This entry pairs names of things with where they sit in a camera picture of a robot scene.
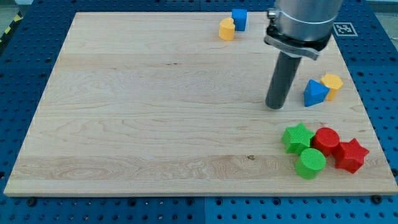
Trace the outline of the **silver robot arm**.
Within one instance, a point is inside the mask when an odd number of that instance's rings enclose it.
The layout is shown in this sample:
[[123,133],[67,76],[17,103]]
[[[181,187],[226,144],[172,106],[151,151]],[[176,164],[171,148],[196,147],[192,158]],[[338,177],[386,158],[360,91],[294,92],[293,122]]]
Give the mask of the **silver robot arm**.
[[264,42],[291,57],[316,60],[327,46],[342,0],[275,0]]

